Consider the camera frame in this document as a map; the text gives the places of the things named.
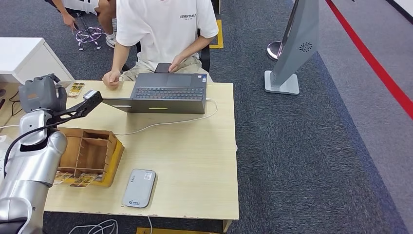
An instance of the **smartphone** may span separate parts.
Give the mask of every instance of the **smartphone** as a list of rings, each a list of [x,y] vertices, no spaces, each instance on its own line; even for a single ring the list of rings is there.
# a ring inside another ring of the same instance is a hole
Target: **smartphone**
[[[155,69],[155,73],[169,73],[170,63],[160,62]]]
[[[152,170],[133,169],[122,203],[125,206],[145,208],[149,204],[156,173]]]

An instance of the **person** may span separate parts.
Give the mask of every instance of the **person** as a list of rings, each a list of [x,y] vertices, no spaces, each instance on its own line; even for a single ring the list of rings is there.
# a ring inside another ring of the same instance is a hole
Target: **person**
[[[76,30],[76,20],[67,12],[66,8],[97,15],[103,31],[106,33],[106,44],[114,48],[116,45],[116,0],[52,0],[61,12],[64,23],[72,30]]]
[[[120,0],[116,7],[117,44],[112,69],[102,78],[106,86],[153,73],[158,63],[171,63],[169,72],[203,73],[212,81],[197,54],[218,34],[211,0]],[[138,62],[121,75],[130,47],[139,41]]]

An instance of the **laptop touchpad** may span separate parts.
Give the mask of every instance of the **laptop touchpad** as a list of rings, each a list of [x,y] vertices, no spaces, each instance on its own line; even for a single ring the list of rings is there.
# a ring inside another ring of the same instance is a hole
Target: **laptop touchpad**
[[[168,76],[167,86],[173,87],[190,87],[192,76],[188,75],[173,75]]]

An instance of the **gray power bank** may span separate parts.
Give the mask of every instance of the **gray power bank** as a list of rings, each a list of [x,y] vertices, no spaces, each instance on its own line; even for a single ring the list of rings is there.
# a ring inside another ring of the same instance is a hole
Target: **gray power bank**
[[[123,205],[137,208],[147,207],[155,177],[154,171],[133,169],[123,196]]]

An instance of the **laptop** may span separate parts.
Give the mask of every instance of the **laptop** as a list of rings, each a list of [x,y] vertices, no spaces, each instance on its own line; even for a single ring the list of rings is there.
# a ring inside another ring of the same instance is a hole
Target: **laptop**
[[[205,114],[206,74],[141,73],[130,98],[103,103],[131,113]]]

